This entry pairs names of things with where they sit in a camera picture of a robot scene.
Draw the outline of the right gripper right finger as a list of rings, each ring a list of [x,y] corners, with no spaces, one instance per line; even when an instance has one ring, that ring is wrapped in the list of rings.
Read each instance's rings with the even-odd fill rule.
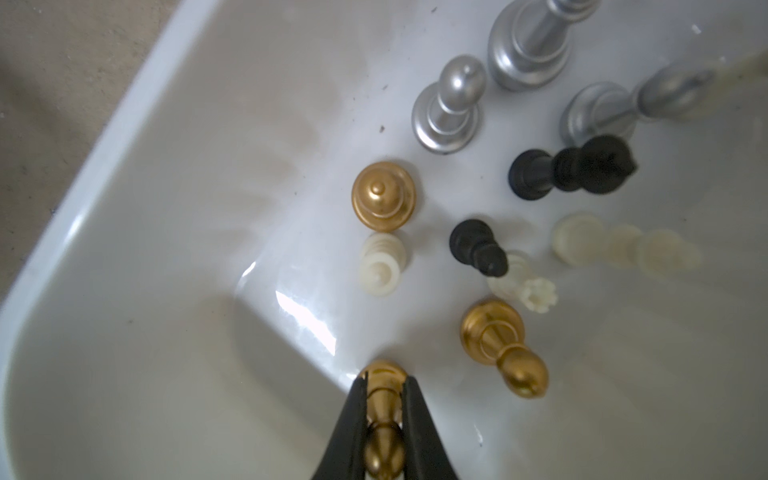
[[[406,377],[401,398],[404,479],[458,480],[415,377]]]

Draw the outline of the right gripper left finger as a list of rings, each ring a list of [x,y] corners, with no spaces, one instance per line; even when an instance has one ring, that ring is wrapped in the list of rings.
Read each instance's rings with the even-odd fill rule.
[[[363,480],[367,438],[368,378],[352,383],[324,455],[312,480]]]

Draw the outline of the gold pawn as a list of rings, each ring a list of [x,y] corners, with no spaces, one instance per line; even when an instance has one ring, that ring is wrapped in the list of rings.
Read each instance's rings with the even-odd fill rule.
[[[363,225],[389,233],[401,228],[413,215],[417,189],[403,167],[380,161],[360,171],[352,186],[351,203]]]
[[[406,372],[395,362],[378,359],[359,374],[367,379],[367,432],[363,458],[373,479],[397,479],[405,466],[402,392]]]

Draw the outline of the white pawn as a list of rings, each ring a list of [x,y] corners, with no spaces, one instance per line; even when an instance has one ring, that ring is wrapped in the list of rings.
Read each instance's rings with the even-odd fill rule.
[[[767,50],[748,55],[718,69],[713,92],[725,96],[736,87],[767,78]]]
[[[403,242],[391,233],[374,233],[363,243],[359,280],[368,294],[383,297],[393,293],[408,261]]]

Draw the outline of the white plastic storage box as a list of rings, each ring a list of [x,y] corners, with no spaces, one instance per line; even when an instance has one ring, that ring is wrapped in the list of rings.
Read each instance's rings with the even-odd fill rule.
[[[349,387],[392,359],[421,386],[463,479],[767,475],[767,85],[689,122],[641,123],[637,172],[607,195],[518,198],[507,173],[563,146],[582,88],[632,88],[675,61],[767,46],[763,1],[604,1],[549,85],[490,83],[461,151],[417,141],[411,112],[453,57],[487,55],[500,1],[186,1],[87,159],[1,311],[5,479],[308,479]],[[361,170],[417,189],[389,232],[396,290],[363,290],[376,232]],[[665,277],[551,248],[555,224],[670,229],[700,267]],[[487,223],[551,280],[534,313],[458,262]],[[502,300],[549,371],[512,393],[472,360],[465,313]]]

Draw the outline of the silver pawn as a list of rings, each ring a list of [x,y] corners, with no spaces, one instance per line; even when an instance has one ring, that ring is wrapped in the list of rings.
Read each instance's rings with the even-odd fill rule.
[[[712,64],[674,63],[632,90],[610,81],[590,84],[566,106],[561,139],[568,146],[600,135],[628,140],[640,122],[693,118],[704,112],[720,74]]]
[[[424,88],[413,105],[411,126],[418,142],[438,155],[465,148],[479,129],[479,102],[486,85],[487,74],[480,59],[472,55],[451,59],[439,79]]]

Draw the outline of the black chess pawn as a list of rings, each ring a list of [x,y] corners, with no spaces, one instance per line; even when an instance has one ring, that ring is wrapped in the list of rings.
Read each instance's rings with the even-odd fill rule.
[[[600,135],[555,155],[538,149],[521,153],[510,166],[508,184],[516,196],[528,201],[539,200],[553,189],[604,195],[617,190],[637,169],[626,141]]]

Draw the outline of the tall silver chess piece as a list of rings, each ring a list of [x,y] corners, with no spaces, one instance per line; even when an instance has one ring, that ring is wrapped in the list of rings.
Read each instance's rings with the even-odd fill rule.
[[[497,16],[488,40],[489,70],[502,88],[530,91],[565,68],[571,27],[589,18],[599,0],[516,0]]]

